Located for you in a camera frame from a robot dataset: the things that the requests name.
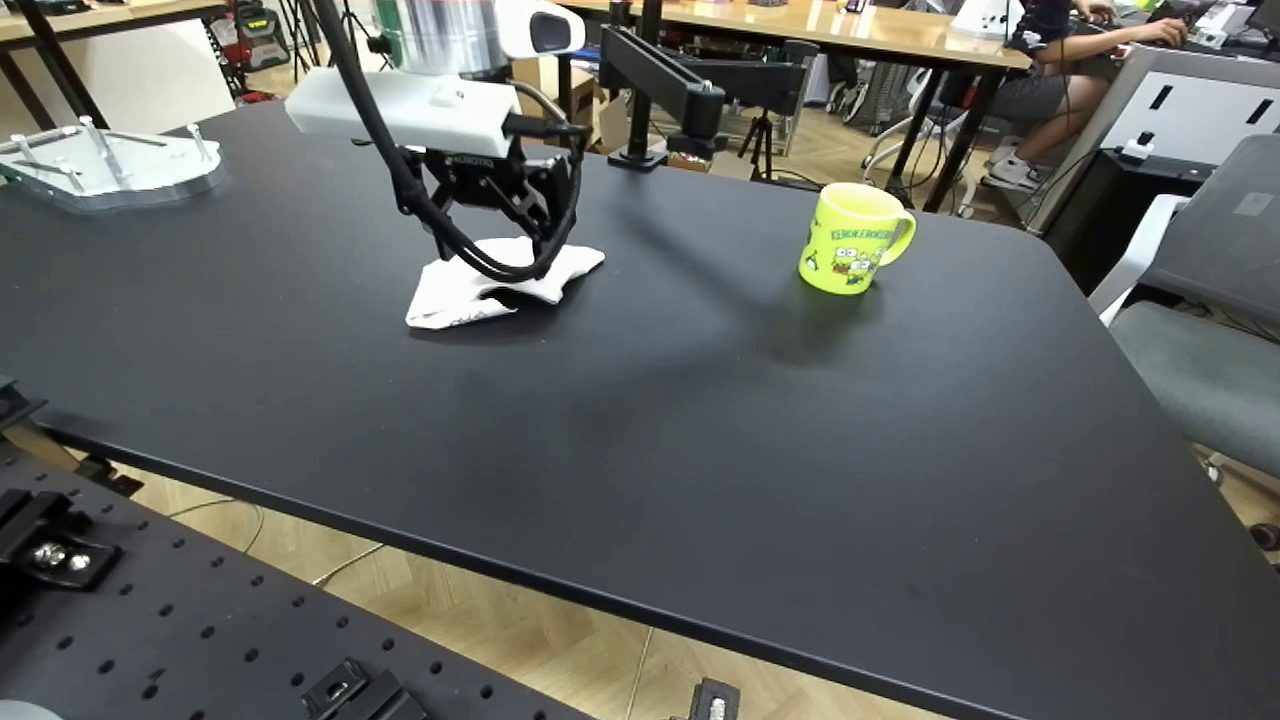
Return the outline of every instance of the office chair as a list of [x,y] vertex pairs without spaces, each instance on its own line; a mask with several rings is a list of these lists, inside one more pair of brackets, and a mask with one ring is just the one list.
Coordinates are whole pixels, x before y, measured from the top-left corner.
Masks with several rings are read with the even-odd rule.
[[[1191,444],[1280,488],[1280,135],[1247,135],[1195,197],[1158,197],[1088,305]],[[1137,284],[1207,314],[1130,305]]]
[[[870,147],[870,154],[860,159],[864,181],[870,181],[886,159],[892,159],[896,147],[903,142],[903,132],[908,132],[917,109],[923,104],[923,82],[929,82],[931,72],[938,72],[938,69],[917,69],[917,72],[912,72],[912,81],[908,81],[908,87],[903,87],[903,90],[908,90],[908,115],[872,135],[872,147]],[[954,135],[960,132],[960,122],[965,122],[965,109],[960,109],[960,104],[948,104],[943,96],[948,96],[948,90],[939,90],[939,101],[929,104],[929,115],[923,115],[921,140],[917,140],[917,142],[921,142],[917,159],[923,154],[929,140],[938,140],[938,142],[939,142],[938,154],[943,154],[943,151],[948,151],[948,140],[954,140]]]

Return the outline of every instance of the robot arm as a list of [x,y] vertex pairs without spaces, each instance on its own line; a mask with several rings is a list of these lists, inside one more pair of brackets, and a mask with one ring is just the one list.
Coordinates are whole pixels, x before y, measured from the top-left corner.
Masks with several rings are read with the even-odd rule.
[[[540,96],[543,115],[522,115],[511,82],[419,72],[365,75],[332,0],[312,4],[337,69],[308,72],[288,96],[285,109],[294,122],[306,132],[367,135],[392,173],[400,212],[437,234],[442,255],[463,255],[494,279],[543,277],[578,225],[588,132]],[[508,56],[573,52],[584,45],[580,17],[549,0],[501,0],[494,21]],[[569,140],[569,154],[529,159],[522,147],[526,135]],[[452,225],[452,202],[504,212],[529,230],[538,261],[508,267],[486,255],[477,238]]]

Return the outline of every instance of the floor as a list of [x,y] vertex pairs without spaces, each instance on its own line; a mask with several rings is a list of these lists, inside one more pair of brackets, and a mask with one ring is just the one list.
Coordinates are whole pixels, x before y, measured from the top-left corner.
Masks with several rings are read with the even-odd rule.
[[[257,82],[285,90],[288,72],[262,75]],[[864,151],[870,135],[849,132],[824,112],[806,112],[793,151],[779,159],[779,169],[813,181],[857,181]],[[714,173],[750,175],[744,159],[738,154],[722,154]],[[141,503],[299,578],[312,578],[392,625],[494,664],[588,716],[687,716],[691,688],[704,676],[738,682],[744,690],[744,716],[753,720],[929,716],[857,688],[486,578],[477,573],[381,548],[359,537],[329,533],[308,520],[225,500],[149,470],[141,476]],[[1256,490],[1237,476],[1226,480],[1226,500],[1237,506],[1239,523],[1280,515],[1275,496]]]

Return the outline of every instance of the desk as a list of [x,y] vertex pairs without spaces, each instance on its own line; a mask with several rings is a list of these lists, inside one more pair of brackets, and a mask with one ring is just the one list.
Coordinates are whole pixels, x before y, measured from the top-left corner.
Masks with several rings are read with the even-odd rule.
[[[603,17],[609,0],[560,0],[565,9]],[[870,9],[864,17],[851,17],[841,9],[841,0],[789,0],[779,9],[756,9],[750,0],[665,0],[665,22],[683,27],[714,27],[714,32],[738,32],[738,35],[766,35],[766,40],[813,40],[820,48],[845,48],[872,59],[892,65],[929,65],[939,72],[975,72],[975,96],[972,112],[923,201],[923,206],[939,206],[948,186],[956,185],[956,173],[969,154],[969,142],[1009,72],[1034,69],[1026,52],[1003,48],[1002,40],[986,40],[972,32],[956,32],[954,17],[931,10],[902,10],[902,9]],[[921,122],[929,115],[929,104],[939,87],[939,72],[931,72],[923,101],[908,122],[908,140],[892,164],[889,186],[903,185],[908,154],[917,147]]]
[[[210,17],[210,10],[219,10],[219,9],[229,9],[229,0],[149,0],[149,4],[128,4],[128,9],[98,4],[92,10],[77,10],[77,17],[50,17],[50,22],[51,22],[51,32],[62,40],[81,40],[81,35],[107,35],[107,32],[149,27],[149,22],[178,22],[178,21]],[[26,101],[34,121],[41,128],[51,128],[50,109],[41,104],[41,96],[34,90],[34,82],[16,69],[16,59],[7,56],[14,48],[27,48],[27,45],[37,45],[27,21],[26,17],[0,17],[0,72],[7,75],[7,82],[16,87],[16,96]]]
[[1275,576],[1041,238],[921,217],[829,298],[813,197],[588,159],[600,277],[415,336],[371,151],[210,135],[183,212],[0,192],[0,369],[55,434],[939,710],[1280,716]]

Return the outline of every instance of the cup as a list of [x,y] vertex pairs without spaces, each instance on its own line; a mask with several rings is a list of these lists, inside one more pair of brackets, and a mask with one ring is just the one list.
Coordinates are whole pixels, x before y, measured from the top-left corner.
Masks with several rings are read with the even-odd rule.
[[860,297],[912,238],[917,217],[896,197],[872,185],[829,185],[815,197],[802,277],[820,292]]

